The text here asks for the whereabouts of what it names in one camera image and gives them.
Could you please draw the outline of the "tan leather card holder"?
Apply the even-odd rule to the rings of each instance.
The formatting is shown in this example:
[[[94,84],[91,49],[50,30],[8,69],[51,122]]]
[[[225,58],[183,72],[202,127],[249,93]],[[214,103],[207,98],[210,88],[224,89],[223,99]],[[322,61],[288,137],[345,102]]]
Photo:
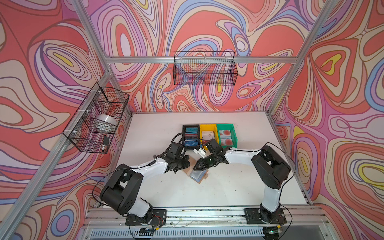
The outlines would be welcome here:
[[[195,171],[193,170],[193,167],[189,167],[187,169],[184,169],[183,172],[192,180],[200,184],[203,179],[206,179],[208,177],[208,170],[204,171]]]

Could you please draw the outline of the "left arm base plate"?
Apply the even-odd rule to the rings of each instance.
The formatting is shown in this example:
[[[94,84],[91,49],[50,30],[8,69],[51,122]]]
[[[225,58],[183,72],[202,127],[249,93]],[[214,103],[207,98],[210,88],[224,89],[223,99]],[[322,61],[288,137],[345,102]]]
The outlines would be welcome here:
[[[129,214],[126,219],[126,226],[163,226],[166,224],[166,217],[166,209],[150,210],[144,217]]]

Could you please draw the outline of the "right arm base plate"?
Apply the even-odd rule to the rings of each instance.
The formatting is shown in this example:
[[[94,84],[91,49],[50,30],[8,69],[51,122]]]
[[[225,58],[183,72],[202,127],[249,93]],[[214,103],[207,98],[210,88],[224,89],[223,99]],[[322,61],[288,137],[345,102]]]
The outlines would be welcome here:
[[[243,217],[249,225],[284,225],[287,223],[284,211],[278,207],[275,212],[269,212],[265,208],[245,208]]]

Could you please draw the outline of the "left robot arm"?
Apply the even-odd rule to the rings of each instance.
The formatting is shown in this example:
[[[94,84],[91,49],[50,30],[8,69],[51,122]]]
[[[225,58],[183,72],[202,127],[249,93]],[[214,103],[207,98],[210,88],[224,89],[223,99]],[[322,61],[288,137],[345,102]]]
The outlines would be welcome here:
[[[151,218],[152,205],[139,197],[142,183],[169,171],[177,173],[189,168],[189,158],[183,145],[171,143],[162,154],[155,155],[153,160],[142,165],[121,164],[104,184],[100,200],[121,216]]]

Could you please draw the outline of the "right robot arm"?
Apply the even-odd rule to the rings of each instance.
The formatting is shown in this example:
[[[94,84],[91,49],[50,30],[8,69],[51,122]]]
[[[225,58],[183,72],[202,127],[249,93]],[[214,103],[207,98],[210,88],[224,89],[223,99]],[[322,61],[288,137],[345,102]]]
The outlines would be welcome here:
[[[202,155],[193,167],[194,171],[205,171],[219,164],[242,164],[255,167],[265,185],[261,210],[272,214],[280,209],[280,198],[284,182],[291,172],[290,165],[279,155],[276,145],[267,142],[258,150],[241,150],[222,147],[215,140],[207,142],[209,155]]]

